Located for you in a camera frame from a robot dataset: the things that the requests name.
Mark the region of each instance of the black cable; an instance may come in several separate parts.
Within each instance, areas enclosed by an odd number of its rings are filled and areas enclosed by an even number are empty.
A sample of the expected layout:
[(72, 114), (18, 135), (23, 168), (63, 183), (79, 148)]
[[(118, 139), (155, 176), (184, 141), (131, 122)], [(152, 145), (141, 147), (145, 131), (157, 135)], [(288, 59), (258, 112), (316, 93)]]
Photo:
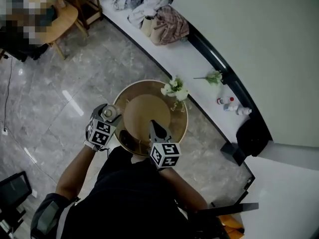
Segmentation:
[(4, 104), (4, 122), (3, 122), (3, 127), (5, 128), (5, 119), (6, 119), (6, 103), (8, 101), (8, 97), (9, 97), (9, 88), (10, 88), (10, 81), (11, 81), (11, 75), (12, 75), (12, 57), (11, 58), (11, 63), (10, 63), (10, 77), (9, 77), (9, 83), (8, 83), (8, 94), (6, 96), (6, 100), (5, 100), (5, 104)]

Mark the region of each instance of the flower bouquet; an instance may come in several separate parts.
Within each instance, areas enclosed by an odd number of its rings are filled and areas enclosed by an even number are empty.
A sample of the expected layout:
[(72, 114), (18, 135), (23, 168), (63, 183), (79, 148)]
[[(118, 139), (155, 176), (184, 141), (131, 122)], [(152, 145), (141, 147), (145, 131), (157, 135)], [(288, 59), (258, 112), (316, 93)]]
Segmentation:
[(164, 88), (160, 89), (160, 91), (164, 96), (176, 97), (177, 100), (174, 103), (174, 106), (170, 108), (172, 111), (174, 111), (177, 105), (180, 102), (183, 102), (188, 96), (188, 90), (184, 87), (183, 81), (179, 77), (175, 77), (170, 80), (169, 83), (164, 85)]
[(205, 79), (210, 85), (218, 85), (223, 81), (223, 75), (219, 71), (213, 71), (207, 74), (206, 77), (199, 77), (194, 79)]

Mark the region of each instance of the white flower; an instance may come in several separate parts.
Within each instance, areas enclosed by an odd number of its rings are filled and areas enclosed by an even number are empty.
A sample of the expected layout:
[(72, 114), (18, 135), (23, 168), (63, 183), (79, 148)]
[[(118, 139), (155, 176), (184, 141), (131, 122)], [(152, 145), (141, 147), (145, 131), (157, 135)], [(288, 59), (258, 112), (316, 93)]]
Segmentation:
[(166, 96), (169, 92), (171, 92), (170, 84), (165, 84), (164, 88), (161, 88), (160, 91), (164, 96)]
[(173, 87), (177, 87), (178, 83), (177, 83), (177, 80), (176, 78), (173, 78), (169, 81), (169, 84), (171, 84)]
[(175, 96), (177, 100), (184, 101), (188, 96), (188, 90), (182, 89), (182, 90), (176, 91)]

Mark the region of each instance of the plastic bottle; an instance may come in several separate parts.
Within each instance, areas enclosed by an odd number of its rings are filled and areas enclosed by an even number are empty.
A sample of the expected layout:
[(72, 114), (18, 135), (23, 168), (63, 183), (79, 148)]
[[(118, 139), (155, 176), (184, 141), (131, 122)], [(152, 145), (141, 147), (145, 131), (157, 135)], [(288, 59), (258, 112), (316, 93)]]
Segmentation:
[(238, 109), (238, 106), (231, 106), (230, 104), (224, 105), (224, 111), (233, 112)]
[(219, 105), (226, 105), (226, 104), (230, 104), (232, 101), (234, 101), (233, 97), (229, 97), (229, 98), (217, 98), (217, 103)]
[(249, 115), (251, 112), (252, 112), (252, 110), (250, 108), (247, 108), (247, 107), (239, 107), (236, 110), (237, 115)]

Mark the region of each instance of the person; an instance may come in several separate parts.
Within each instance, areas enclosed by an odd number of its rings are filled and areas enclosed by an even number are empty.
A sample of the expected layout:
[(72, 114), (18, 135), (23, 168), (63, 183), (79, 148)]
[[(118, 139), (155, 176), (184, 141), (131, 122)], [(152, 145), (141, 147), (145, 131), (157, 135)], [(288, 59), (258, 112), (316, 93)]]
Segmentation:
[(196, 213), (207, 209), (204, 198), (172, 168), (157, 170), (149, 158), (132, 164), (133, 155), (121, 146), (111, 152), (90, 194), (75, 205), (95, 155), (88, 144), (65, 169), (55, 193), (34, 214), (31, 238), (191, 237), (177, 205)]

